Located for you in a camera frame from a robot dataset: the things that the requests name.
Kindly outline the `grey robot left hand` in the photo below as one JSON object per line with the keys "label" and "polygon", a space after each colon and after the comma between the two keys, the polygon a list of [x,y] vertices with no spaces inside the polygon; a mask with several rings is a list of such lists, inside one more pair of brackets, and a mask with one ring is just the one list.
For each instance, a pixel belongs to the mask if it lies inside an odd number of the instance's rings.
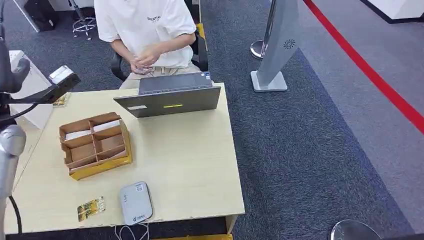
{"label": "grey robot left hand", "polygon": [[31,63],[26,58],[21,58],[16,68],[12,70],[9,50],[5,40],[0,39],[0,91],[14,94],[21,90],[22,85],[31,69]]}

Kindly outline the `person's right hand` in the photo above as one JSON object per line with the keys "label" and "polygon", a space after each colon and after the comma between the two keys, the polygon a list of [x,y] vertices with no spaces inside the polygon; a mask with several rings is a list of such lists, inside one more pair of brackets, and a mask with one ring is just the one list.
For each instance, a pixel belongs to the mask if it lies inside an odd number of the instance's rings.
{"label": "person's right hand", "polygon": [[134,74],[137,74],[137,75],[145,75],[146,74],[148,68],[145,68],[143,65],[141,65],[139,63],[139,61],[137,61],[135,59],[131,59],[129,61],[129,63],[130,63],[131,70]]}

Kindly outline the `person's left hand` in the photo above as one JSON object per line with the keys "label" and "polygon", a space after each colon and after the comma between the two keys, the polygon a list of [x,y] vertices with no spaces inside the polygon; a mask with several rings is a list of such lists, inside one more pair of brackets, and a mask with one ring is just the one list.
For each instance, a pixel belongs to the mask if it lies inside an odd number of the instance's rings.
{"label": "person's left hand", "polygon": [[157,62],[161,54],[162,51],[159,45],[149,45],[133,60],[133,62],[137,66],[150,67]]}

